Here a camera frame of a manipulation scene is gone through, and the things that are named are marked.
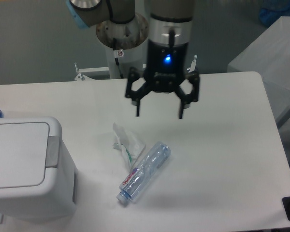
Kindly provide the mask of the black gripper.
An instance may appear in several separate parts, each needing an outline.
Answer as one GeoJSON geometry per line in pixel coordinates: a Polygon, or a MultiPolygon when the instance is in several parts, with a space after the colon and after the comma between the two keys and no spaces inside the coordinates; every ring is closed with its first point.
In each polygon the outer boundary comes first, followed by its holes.
{"type": "Polygon", "coordinates": [[[198,102],[200,90],[200,75],[198,71],[184,74],[184,61],[188,44],[169,47],[148,41],[146,69],[138,70],[135,67],[129,69],[125,97],[131,99],[131,103],[137,107],[136,116],[140,114],[141,99],[150,91],[171,93],[176,89],[176,95],[180,99],[178,118],[183,118],[184,110],[189,108],[191,102],[198,102]],[[136,91],[132,90],[132,84],[143,77],[145,82],[136,91]],[[180,84],[186,80],[192,85],[191,92],[185,94],[180,84]]]}

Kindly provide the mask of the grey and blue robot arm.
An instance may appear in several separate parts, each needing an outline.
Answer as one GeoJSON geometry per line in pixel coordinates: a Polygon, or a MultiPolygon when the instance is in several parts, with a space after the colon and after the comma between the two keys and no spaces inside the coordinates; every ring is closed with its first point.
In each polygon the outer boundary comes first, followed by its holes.
{"type": "Polygon", "coordinates": [[[151,0],[149,18],[137,13],[133,0],[69,0],[79,28],[95,27],[107,55],[111,79],[126,79],[125,97],[140,107],[150,92],[175,93],[178,117],[199,99],[200,77],[185,68],[192,31],[192,0],[151,0]]]}

